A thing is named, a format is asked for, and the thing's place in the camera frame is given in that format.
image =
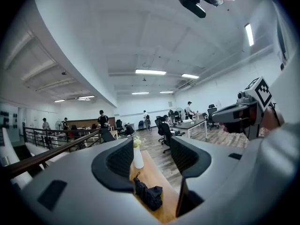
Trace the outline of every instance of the railing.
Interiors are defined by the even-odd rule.
[[[82,143],[84,143],[85,141],[87,141],[88,139],[98,136],[98,139],[94,142],[92,142],[90,145],[88,145],[86,148],[91,147],[92,145],[94,145],[98,140],[100,140],[100,129],[95,129],[94,132],[80,137],[76,140],[73,140],[71,142],[68,142],[67,144],[64,145],[60,145],[56,148],[52,148],[49,151],[40,153],[38,155],[35,155],[33,157],[27,158],[25,160],[22,160],[20,162],[8,165],[6,167],[4,167],[4,172],[7,174],[9,179],[12,179],[28,170],[30,170],[31,168],[38,166],[40,164],[45,163],[46,161],[48,161],[49,159],[65,152],[68,150],[71,150],[72,147],[78,146],[79,149],[83,148],[81,146]]]
[[[72,140],[76,140],[85,135],[99,131],[99,129],[81,129],[81,130],[45,130],[39,128],[23,127],[24,141],[32,143],[36,146],[53,149],[62,146]],[[90,138],[85,141],[84,145],[90,147],[96,142],[100,141],[100,135],[95,141],[96,137]]]

